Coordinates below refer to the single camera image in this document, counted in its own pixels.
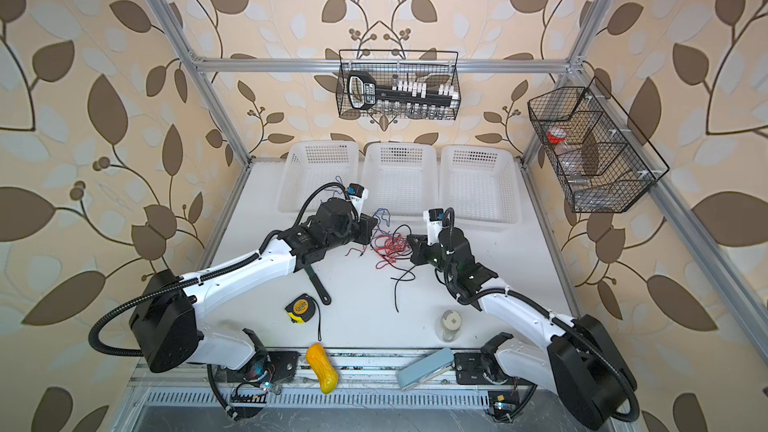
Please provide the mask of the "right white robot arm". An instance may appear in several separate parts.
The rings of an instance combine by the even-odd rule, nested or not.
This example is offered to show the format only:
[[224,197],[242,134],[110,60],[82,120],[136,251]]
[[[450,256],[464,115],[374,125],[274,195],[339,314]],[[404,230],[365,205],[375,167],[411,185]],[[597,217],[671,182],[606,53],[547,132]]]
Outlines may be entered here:
[[610,419],[632,423],[640,418],[637,381],[598,319],[557,313],[514,290],[475,259],[452,208],[429,209],[423,217],[426,234],[407,238],[412,263],[433,267],[458,304],[494,316],[513,330],[489,341],[489,375],[519,377],[556,393],[570,414],[593,431]]

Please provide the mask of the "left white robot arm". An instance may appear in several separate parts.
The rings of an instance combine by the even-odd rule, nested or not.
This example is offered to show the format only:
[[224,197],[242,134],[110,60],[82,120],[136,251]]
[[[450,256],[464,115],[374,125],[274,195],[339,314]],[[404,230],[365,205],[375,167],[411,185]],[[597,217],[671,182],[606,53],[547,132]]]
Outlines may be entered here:
[[142,357],[154,373],[184,363],[250,371],[265,362],[264,346],[252,330],[216,328],[205,319],[257,286],[305,270],[330,250],[371,240],[378,221],[362,211],[367,189],[339,182],[319,189],[332,188],[339,195],[320,203],[314,215],[298,214],[290,228],[271,231],[249,254],[181,276],[156,273],[142,295],[92,326],[89,345],[105,355]]

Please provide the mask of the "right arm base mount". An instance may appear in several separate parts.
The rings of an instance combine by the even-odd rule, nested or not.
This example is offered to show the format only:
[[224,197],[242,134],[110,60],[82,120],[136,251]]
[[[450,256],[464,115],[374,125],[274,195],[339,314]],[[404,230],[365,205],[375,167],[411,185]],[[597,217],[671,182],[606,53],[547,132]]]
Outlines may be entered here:
[[501,391],[491,391],[488,414],[497,423],[513,423],[530,403],[537,385],[525,379],[507,375],[501,368],[495,353],[513,339],[510,333],[501,332],[475,352],[455,352],[454,370],[459,385],[503,386]]

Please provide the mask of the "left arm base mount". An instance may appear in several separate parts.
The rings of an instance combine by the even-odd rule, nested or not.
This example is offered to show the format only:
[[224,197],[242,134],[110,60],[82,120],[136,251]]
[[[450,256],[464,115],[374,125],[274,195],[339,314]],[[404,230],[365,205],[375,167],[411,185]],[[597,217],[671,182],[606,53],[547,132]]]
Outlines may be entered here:
[[[233,421],[251,418],[260,412],[259,408],[237,407],[237,404],[260,403],[266,401],[269,394],[280,395],[282,383],[296,375],[299,353],[296,351],[277,351],[271,355],[254,331],[248,328],[243,333],[249,337],[255,349],[253,357],[240,369],[230,370],[211,364],[206,365],[206,375],[212,394],[217,403]],[[220,391],[216,383],[216,373],[225,372],[228,379],[237,378],[238,384],[228,397]],[[263,396],[244,398],[239,390],[243,386],[252,386],[265,392]]]

